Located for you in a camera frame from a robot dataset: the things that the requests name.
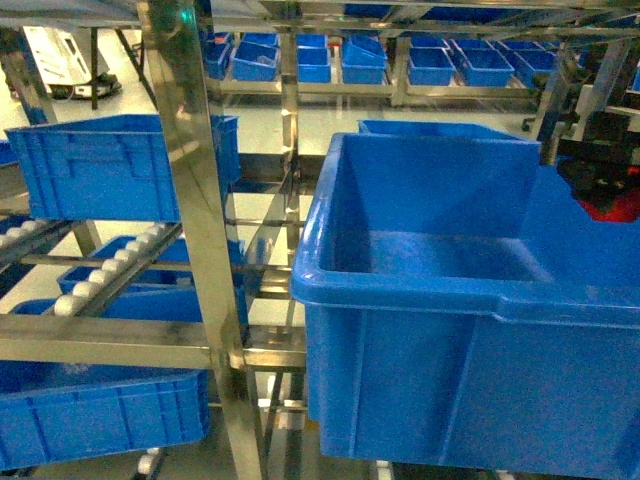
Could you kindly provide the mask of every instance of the white floor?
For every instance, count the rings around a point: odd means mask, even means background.
[[[89,102],[64,101],[54,102],[58,121],[69,121],[91,117],[101,117],[119,113],[152,113],[153,106],[146,96],[142,85],[138,82],[134,69],[111,31],[102,31],[100,48],[109,63],[111,70],[118,75],[123,84],[123,92],[113,98],[100,101],[97,112],[91,110]],[[0,78],[0,138],[4,138],[4,129],[27,125],[26,117],[18,102],[12,101],[8,91],[4,88],[4,79]],[[281,116],[277,98],[234,97],[227,99],[228,107],[225,113],[238,115],[239,121],[239,149],[241,152],[278,153],[281,148]],[[488,102],[467,102],[464,105],[431,104],[425,108],[390,109],[379,100],[352,99],[345,105],[336,106],[336,100],[324,98],[313,103],[303,103],[300,111],[300,151],[303,154],[324,154],[331,136],[335,132],[355,132],[357,122],[363,118],[404,119],[416,121],[450,121],[476,122],[491,127],[520,132],[520,124],[525,116],[531,113],[508,113],[501,107]],[[237,196],[236,207],[239,218],[261,218],[269,205],[268,196],[240,195]],[[309,197],[302,199],[302,215],[306,215]],[[132,222],[98,222],[98,229],[103,242],[116,235],[136,233],[148,224]],[[240,229],[241,237],[250,240],[255,229]],[[64,255],[79,254],[75,240],[67,237],[56,247],[53,253]],[[286,263],[285,241],[281,235],[272,263]],[[66,269],[57,267],[36,267],[32,272],[7,296],[0,299],[0,313],[9,311],[19,302],[32,298],[51,298],[60,294],[56,278]],[[256,301],[251,312],[254,323],[282,323],[286,312],[287,302]],[[296,311],[296,323],[303,322],[303,309]],[[130,472],[131,455],[112,457],[110,461],[95,461],[92,463],[92,478],[125,478]],[[75,464],[64,467],[49,467],[43,469],[49,478],[62,478],[73,475],[76,478],[87,478],[89,474]]]

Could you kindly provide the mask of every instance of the blue bin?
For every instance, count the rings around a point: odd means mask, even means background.
[[[513,8],[455,8],[434,7],[422,18],[447,23],[487,23],[517,15],[522,10]]]
[[[593,222],[538,161],[334,136],[291,285],[323,454],[635,478],[640,222]]]
[[[500,132],[477,123],[406,122],[401,120],[360,120],[360,133],[408,135],[412,137],[480,138],[484,140],[514,140],[523,138]]]
[[[412,85],[451,83],[456,69],[442,48],[412,48],[409,52],[409,81]]]
[[[464,50],[458,69],[470,87],[506,87],[514,73],[496,50]]]
[[[342,61],[347,65],[386,67],[387,54],[377,38],[353,35],[342,44]]]
[[[484,40],[449,40],[451,43],[451,58],[456,68],[460,69],[465,60],[465,50],[495,50],[489,42]]]
[[[631,90],[634,92],[640,92],[640,69],[638,69],[638,73],[636,74],[636,80],[633,82],[633,86]]]
[[[361,83],[380,85],[384,81],[386,67],[367,65],[349,65],[342,62],[342,81],[344,83]]]
[[[211,117],[221,190],[240,177],[238,117]],[[179,222],[158,115],[6,131],[34,218]]]
[[[247,82],[273,82],[279,59],[280,50],[277,48],[241,42],[231,54],[233,78]]]
[[[277,33],[245,33],[242,41],[275,48],[278,46],[279,38]]]
[[[391,7],[389,5],[359,5],[347,3],[344,6],[344,14],[352,17],[382,18]]]
[[[328,41],[326,35],[314,33],[303,33],[297,36],[298,48],[327,48]]]
[[[228,43],[213,43],[205,56],[204,62],[207,74],[211,78],[224,80],[229,67],[231,45]]]
[[[331,52],[328,48],[298,48],[298,80],[331,83]]]
[[[497,50],[503,53],[510,52],[512,50],[544,50],[544,47],[538,42],[518,42],[518,41],[503,41],[494,43]]]
[[[527,87],[535,88],[533,77],[537,74],[551,74],[555,69],[556,56],[548,52],[515,52],[516,77]]]
[[[92,258],[113,258],[115,253],[125,248],[127,243],[135,240],[132,236],[115,237],[89,256]],[[241,265],[244,263],[243,242],[228,242],[229,257],[231,263]],[[189,253],[187,244],[183,238],[177,239],[158,257],[161,261],[188,262]],[[58,285],[62,293],[70,293],[78,282],[87,280],[93,267],[74,267],[58,277]],[[241,274],[234,274],[236,285],[236,298],[238,300],[238,315],[242,323],[248,323],[247,303]],[[146,270],[135,283],[127,289],[127,293],[177,291],[193,289],[193,275],[191,272],[176,272],[171,270]]]
[[[444,48],[449,49],[449,44],[441,38],[412,37],[411,46],[414,48]]]
[[[13,150],[11,150],[9,142],[0,140],[0,166],[16,163],[17,161],[18,157],[13,153]]]
[[[53,300],[17,306],[37,315]],[[109,318],[201,321],[193,291],[123,295]],[[197,442],[209,430],[207,372],[0,362],[0,470]]]

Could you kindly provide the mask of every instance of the metal shelving frame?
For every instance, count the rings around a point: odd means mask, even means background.
[[[174,225],[155,244],[151,253],[107,285],[84,309],[85,316],[0,315],[0,359],[55,362],[104,363],[211,370],[216,379],[220,406],[224,412],[235,470],[240,480],[266,479],[267,451],[274,429],[282,374],[292,374],[292,397],[301,399],[305,369],[304,329],[291,327],[293,300],[288,293],[291,262],[297,248],[300,227],[299,195],[313,190],[321,157],[299,155],[298,104],[300,94],[353,94],[388,96],[393,105],[408,97],[484,98],[494,90],[467,87],[412,87],[407,85],[406,60],[409,39],[405,33],[457,38],[536,39],[560,41],[558,69],[548,84],[534,125],[534,138],[543,142],[547,162],[553,158],[554,128],[558,111],[568,93],[575,71],[575,48],[586,43],[609,42],[603,67],[594,86],[589,108],[604,109],[624,94],[622,86],[631,68],[640,60],[638,28],[612,28],[606,23],[640,13],[636,0],[386,0],[350,3],[392,5],[383,19],[343,17],[342,1],[300,0],[298,2],[243,0],[254,17],[197,19],[193,0],[140,0],[138,16],[142,26],[158,112],[163,131],[182,224]],[[435,6],[473,8],[518,8],[524,10],[488,25],[442,25],[421,20]],[[74,19],[65,12],[42,13],[43,23],[77,21],[84,26],[122,27],[131,22],[84,17]],[[16,21],[24,14],[16,13]],[[213,23],[220,30],[236,32],[275,30],[281,35],[281,79],[275,83],[222,83],[205,79],[198,40],[198,22]],[[383,37],[398,37],[395,78],[391,85],[299,84],[296,35],[318,32],[344,35],[354,31],[379,31]],[[31,68],[20,31],[0,29],[0,58],[20,93],[31,123],[55,122],[55,115],[37,72]],[[509,98],[525,89],[504,89]],[[214,158],[210,114],[222,114],[224,93],[278,94],[282,96],[283,153],[243,156],[244,180],[238,192],[273,195],[262,220],[235,217],[233,195],[220,200]],[[236,227],[256,225],[257,233],[247,248],[247,265],[232,266],[227,239],[237,239]],[[60,222],[53,230],[80,227],[83,255],[95,248],[91,224]],[[288,265],[268,265],[281,229],[287,231]],[[184,230],[191,264],[159,263],[156,257]],[[53,257],[0,249],[0,260],[20,258],[27,264],[92,265],[87,258]],[[191,269],[203,315],[202,324],[104,320],[95,318],[119,292],[146,268]],[[255,298],[289,299],[288,320],[281,327],[243,327],[238,322],[232,273],[245,273],[249,307]],[[277,372],[274,395],[262,426],[256,393],[255,372]]]

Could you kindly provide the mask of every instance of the black wheel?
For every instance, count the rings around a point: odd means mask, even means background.
[[[52,85],[51,98],[54,100],[68,100],[73,96],[73,87],[67,85]]]

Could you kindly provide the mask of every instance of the blue plastic crate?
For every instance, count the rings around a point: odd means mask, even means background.
[[[204,62],[209,77],[224,80],[231,57],[231,45],[228,43],[213,43],[205,56]]]
[[[241,42],[231,54],[236,80],[273,82],[278,72],[280,50],[257,43]]]
[[[344,6],[344,14],[352,17],[382,18],[389,13],[389,5],[359,5],[347,3]]]
[[[334,136],[291,286],[324,454],[635,478],[640,222],[593,222],[538,161]]]
[[[328,48],[298,49],[298,80],[331,83],[331,52]]]
[[[456,68],[460,69],[465,60],[465,50],[495,50],[491,43],[484,40],[449,40],[451,43],[451,58]]]
[[[212,117],[221,190],[240,177],[238,117]],[[178,222],[158,115],[116,115],[6,131],[31,215]]]
[[[456,69],[443,48],[412,48],[409,52],[409,81],[412,85],[451,83]]]
[[[406,122],[401,120],[360,120],[360,133],[419,137],[480,138],[484,140],[523,140],[477,123]]]
[[[326,35],[314,33],[303,33],[297,36],[298,48],[327,48],[328,39]]]
[[[441,38],[412,37],[411,46],[414,48],[444,48],[449,49],[449,44]]]
[[[537,74],[551,74],[555,69],[556,56],[548,52],[515,52],[516,77],[527,87],[535,88],[533,77]]]
[[[113,258],[115,253],[125,248],[128,242],[135,240],[132,236],[115,237],[104,244],[89,256],[92,258]],[[231,263],[241,265],[244,263],[244,242],[228,242],[229,257]],[[189,253],[187,244],[183,238],[177,239],[158,257],[161,261],[188,262]],[[74,267],[58,277],[58,285],[62,293],[70,293],[78,282],[87,280],[93,267]],[[236,285],[236,298],[238,301],[238,316],[241,323],[248,323],[249,314],[245,298],[245,289],[242,274],[234,274]],[[176,272],[171,270],[146,270],[135,283],[127,289],[127,293],[177,291],[193,289],[193,274],[191,272]]]
[[[348,65],[342,62],[342,81],[344,83],[362,83],[380,85],[384,81],[386,67]]]
[[[458,69],[470,87],[506,87],[514,73],[496,50],[464,50]]]
[[[278,46],[279,40],[277,33],[245,33],[242,37],[243,42],[274,48]]]
[[[0,140],[0,166],[16,163],[17,161],[18,157],[13,153],[13,150],[11,150],[9,142],[6,140]]]
[[[13,313],[40,314],[53,300]],[[123,295],[104,315],[201,321],[195,292]],[[207,372],[0,362],[0,470],[197,442],[209,430]]]
[[[517,15],[522,10],[513,8],[455,8],[434,7],[422,18],[447,23],[487,23]]]
[[[544,50],[544,47],[538,42],[517,42],[505,40],[503,42],[494,43],[497,50],[503,53],[510,52],[512,50]]]
[[[387,54],[377,38],[352,35],[342,44],[342,62],[363,67],[386,67]]]

